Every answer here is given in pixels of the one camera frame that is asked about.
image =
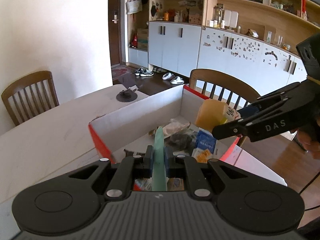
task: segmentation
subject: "table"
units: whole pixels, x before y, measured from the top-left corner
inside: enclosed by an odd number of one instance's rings
[[[11,214],[17,193],[54,177],[76,158],[96,153],[88,130],[90,121],[148,97],[137,91],[135,101],[119,102],[116,95],[124,89],[119,84],[74,99],[0,136],[0,240],[19,232]]]

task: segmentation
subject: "gray ribbed surface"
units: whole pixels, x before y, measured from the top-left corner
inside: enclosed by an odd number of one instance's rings
[[[302,240],[303,238],[295,232],[268,237],[241,232],[223,221],[209,202],[193,200],[183,191],[162,193],[136,191],[122,202],[111,202],[106,205],[95,222],[76,233],[45,237],[22,232],[15,239]]]

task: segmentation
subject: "wooden chair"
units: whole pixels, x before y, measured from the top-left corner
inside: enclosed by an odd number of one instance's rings
[[[225,89],[230,91],[230,94],[227,99],[227,104],[230,105],[231,98],[233,94],[237,94],[238,98],[236,100],[236,103],[234,105],[234,109],[238,108],[240,99],[243,98],[246,100],[246,103],[244,106],[247,106],[248,103],[252,103],[255,101],[258,97],[260,97],[259,93],[254,90],[252,87],[250,87],[248,84],[242,82],[241,80],[230,76],[228,74],[222,73],[220,71],[212,70],[212,69],[194,69],[191,71],[190,74],[190,88],[196,89],[196,81],[204,81],[204,86],[202,89],[202,94],[204,95],[206,92],[207,84],[211,83],[213,84],[211,93],[210,93],[210,98],[213,99],[214,92],[216,89],[216,86],[222,87],[220,95],[218,97],[218,100],[222,100],[223,93]],[[246,139],[245,136],[240,138],[238,142],[238,146],[242,146],[244,143],[244,140]]]
[[[20,78],[3,91],[1,98],[16,126],[59,105],[50,71]]]

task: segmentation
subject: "sneaker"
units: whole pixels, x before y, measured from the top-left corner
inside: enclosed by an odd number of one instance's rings
[[[143,72],[143,67],[139,68],[136,72],[135,72],[135,75],[136,76],[140,76],[140,74]]]
[[[145,69],[142,71],[142,73],[140,73],[140,76],[141,77],[151,77],[151,76],[153,76],[153,74],[154,73],[152,71]]]
[[[159,67],[159,68],[157,68],[156,72],[157,73],[166,73],[168,71],[166,69],[164,69],[164,68]]]
[[[171,81],[170,81],[170,83],[172,84],[172,85],[182,85],[182,84],[184,84],[184,81],[183,81],[183,79],[181,78],[181,77],[175,77],[174,79],[172,79]]]
[[[171,74],[170,72],[168,72],[168,73],[166,73],[166,74],[164,74],[163,76],[162,76],[162,79],[163,80],[172,80],[172,79],[174,79],[175,78],[175,76],[173,75],[173,74]]]

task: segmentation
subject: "hand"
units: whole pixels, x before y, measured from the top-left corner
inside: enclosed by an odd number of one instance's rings
[[[317,124],[320,126],[320,117],[317,119]],[[300,131],[298,129],[297,139],[302,144],[302,146],[312,154],[314,159],[320,159],[320,143],[317,141],[312,141],[310,135],[306,132]]]

